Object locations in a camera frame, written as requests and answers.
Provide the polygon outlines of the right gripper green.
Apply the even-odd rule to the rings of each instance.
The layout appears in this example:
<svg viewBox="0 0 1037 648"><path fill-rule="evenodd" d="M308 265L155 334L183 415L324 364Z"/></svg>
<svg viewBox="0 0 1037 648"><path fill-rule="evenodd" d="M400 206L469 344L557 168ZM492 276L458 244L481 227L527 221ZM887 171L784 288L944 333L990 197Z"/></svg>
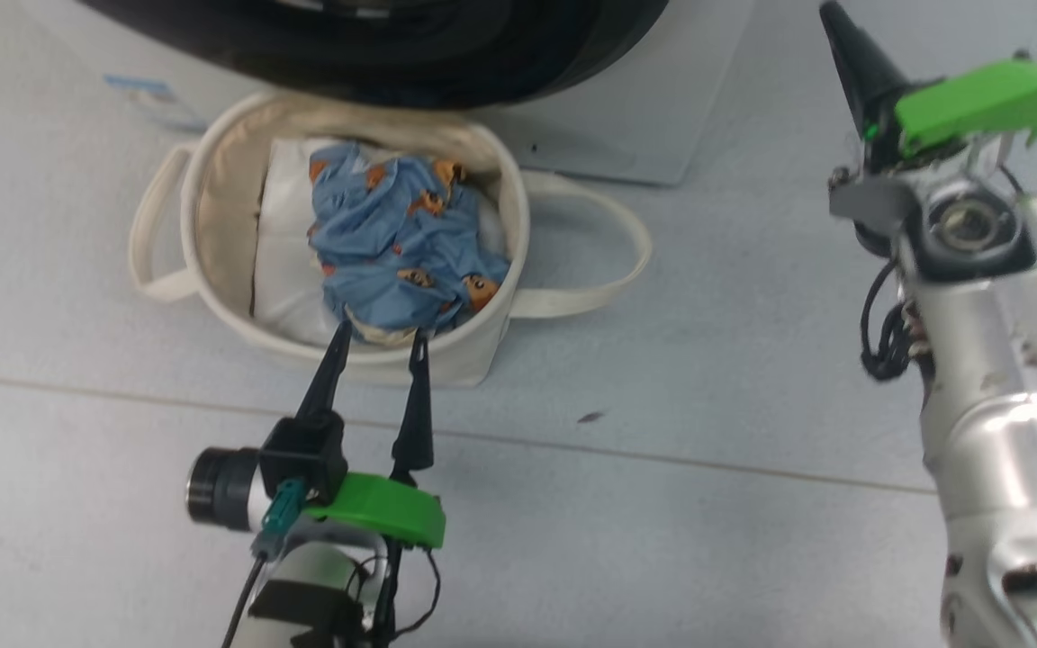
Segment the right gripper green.
<svg viewBox="0 0 1037 648"><path fill-rule="evenodd" d="M1001 60L908 94L909 78L838 1L819 5L819 17L865 172L979 134L1026 131L1036 142L1037 61Z"/></svg>

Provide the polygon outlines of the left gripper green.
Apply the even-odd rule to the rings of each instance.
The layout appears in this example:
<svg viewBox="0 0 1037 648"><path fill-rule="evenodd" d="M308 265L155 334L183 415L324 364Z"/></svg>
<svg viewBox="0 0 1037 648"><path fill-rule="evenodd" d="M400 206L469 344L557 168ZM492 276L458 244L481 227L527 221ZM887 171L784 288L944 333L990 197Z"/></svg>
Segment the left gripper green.
<svg viewBox="0 0 1037 648"><path fill-rule="evenodd" d="M333 410L341 374L345 372L353 325L335 328L301 405L297 421L318 421ZM302 514L313 520L335 520L374 532L404 545L443 548L447 517L439 499L411 487L414 474L435 464L435 435L429 378L429 335L417 331L409 357L411 385L400 431L392 444L391 479L375 474L349 474L328 505L309 504Z"/></svg>

